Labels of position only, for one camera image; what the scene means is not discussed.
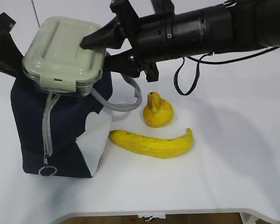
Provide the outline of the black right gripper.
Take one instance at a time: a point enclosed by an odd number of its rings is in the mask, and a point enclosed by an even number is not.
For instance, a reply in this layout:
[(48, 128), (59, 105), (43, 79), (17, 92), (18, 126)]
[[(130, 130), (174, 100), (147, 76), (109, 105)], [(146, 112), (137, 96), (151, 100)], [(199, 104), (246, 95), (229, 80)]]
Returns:
[(148, 82), (159, 79), (156, 62), (168, 56), (168, 34), (172, 34), (170, 20), (175, 15), (175, 7), (170, 0), (153, 0), (154, 14), (140, 18), (127, 0), (113, 0), (110, 9), (116, 14), (109, 23), (85, 36), (80, 47), (83, 49), (120, 49), (125, 39), (131, 49), (111, 55), (106, 52), (104, 71), (111, 71), (139, 77), (140, 72), (146, 74)]

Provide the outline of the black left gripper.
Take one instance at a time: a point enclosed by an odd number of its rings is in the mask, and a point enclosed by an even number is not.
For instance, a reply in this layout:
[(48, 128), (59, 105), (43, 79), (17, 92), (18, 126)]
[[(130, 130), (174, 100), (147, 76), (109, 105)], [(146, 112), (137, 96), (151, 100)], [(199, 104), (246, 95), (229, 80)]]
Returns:
[(23, 55), (15, 45), (10, 31), (16, 22), (6, 13), (0, 14), (0, 72), (12, 77), (22, 70)]

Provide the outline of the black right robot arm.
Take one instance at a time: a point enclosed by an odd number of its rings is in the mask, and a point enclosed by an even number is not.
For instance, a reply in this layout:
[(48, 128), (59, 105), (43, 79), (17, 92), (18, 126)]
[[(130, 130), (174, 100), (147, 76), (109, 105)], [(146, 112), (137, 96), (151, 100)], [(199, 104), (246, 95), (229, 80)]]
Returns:
[(154, 14), (139, 17), (127, 0), (110, 4), (115, 17), (85, 36), (83, 49), (131, 49), (105, 59), (104, 70), (148, 82), (159, 79), (161, 61), (206, 53), (247, 52), (280, 47), (280, 0), (228, 0), (223, 4), (176, 14), (170, 0), (152, 1)]

